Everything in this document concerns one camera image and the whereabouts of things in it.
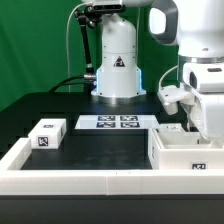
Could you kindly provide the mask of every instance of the warning label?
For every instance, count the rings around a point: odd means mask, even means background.
[[[117,61],[115,62],[114,67],[125,67],[125,64],[120,56],[117,59]]]

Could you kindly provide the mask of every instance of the robot body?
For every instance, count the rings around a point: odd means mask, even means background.
[[[146,92],[136,65],[136,30],[117,14],[102,21],[102,65],[97,71],[95,99],[107,103],[130,103]]]

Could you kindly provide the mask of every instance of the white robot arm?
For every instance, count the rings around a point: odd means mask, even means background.
[[[102,14],[102,64],[97,70],[93,99],[126,104],[144,98],[141,70],[136,62],[136,29],[118,16],[125,7],[146,6],[152,0],[94,0],[88,12]]]
[[[156,0],[149,21],[159,43],[179,45],[181,87],[159,90],[162,103],[172,111],[179,94],[202,136],[224,139],[224,1]]]

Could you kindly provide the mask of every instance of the white cube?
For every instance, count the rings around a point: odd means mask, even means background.
[[[41,119],[28,135],[32,149],[58,149],[66,131],[66,119]]]

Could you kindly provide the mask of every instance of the white border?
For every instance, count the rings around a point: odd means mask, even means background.
[[[224,194],[224,170],[20,170],[21,138],[0,161],[0,195]]]

